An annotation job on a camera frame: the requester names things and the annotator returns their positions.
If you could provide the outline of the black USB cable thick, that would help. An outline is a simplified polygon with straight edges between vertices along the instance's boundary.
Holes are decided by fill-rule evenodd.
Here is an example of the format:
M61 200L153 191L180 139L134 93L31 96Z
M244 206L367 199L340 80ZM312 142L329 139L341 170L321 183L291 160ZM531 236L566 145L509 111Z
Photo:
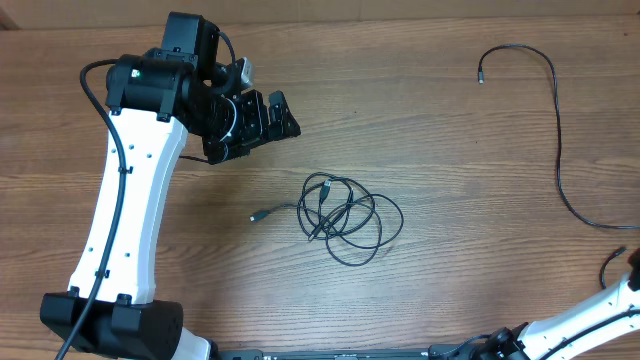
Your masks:
M639 230L638 225L616 225L616 224L606 224L606 223L593 221L588 217L584 216L583 214L581 214L571 204L569 198L567 197L564 191L563 180L562 180L563 131L562 131L562 123L561 123L560 104L559 104L559 81L558 81L558 75L557 75L555 64L547 54L545 54L544 52L542 52L541 50L535 47L532 47L526 44L521 44L521 43L507 43L507 44L500 44L497 46L493 46L487 49L478 59L477 70L476 70L477 83L479 85L483 85L486 82L485 75L484 75L484 68L483 68L484 61L486 60L486 58L489 55L501 50L517 50L517 51L533 53L539 56L549 69L549 74L551 76L551 94L552 94L553 112L555 117L555 129L556 129L556 155L554 160L554 180L555 180L555 187L560 197L560 200L562 201L566 209L580 222L593 228L607 229L607 230L621 230L621 231L638 231Z

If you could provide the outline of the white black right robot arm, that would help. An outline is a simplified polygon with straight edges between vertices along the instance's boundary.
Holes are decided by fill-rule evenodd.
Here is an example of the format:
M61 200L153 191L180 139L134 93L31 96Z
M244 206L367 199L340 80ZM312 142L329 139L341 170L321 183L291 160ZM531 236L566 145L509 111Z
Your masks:
M572 359L639 329L639 252L631 271L566 312L525 324L519 333L500 330L475 350L475 359Z

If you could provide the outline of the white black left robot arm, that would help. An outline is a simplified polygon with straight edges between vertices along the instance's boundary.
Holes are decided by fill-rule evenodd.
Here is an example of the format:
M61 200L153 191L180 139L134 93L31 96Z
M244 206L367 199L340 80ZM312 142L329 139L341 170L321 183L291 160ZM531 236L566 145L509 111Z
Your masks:
M293 138L284 95L253 87L245 58L220 64L227 36L195 14L168 16L162 43L105 61L104 174L86 246L67 288L46 294L41 322L64 349L110 359L214 359L214 342L186 329L180 304L155 296L159 228L171 177L189 135L215 165Z

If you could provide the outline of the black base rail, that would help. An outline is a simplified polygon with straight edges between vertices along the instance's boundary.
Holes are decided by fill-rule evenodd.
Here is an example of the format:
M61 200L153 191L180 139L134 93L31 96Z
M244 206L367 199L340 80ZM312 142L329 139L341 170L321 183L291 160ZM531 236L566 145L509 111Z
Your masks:
M261 350L218 351L218 360L439 360L471 359L477 344L439 344L423 349L331 350L273 352Z

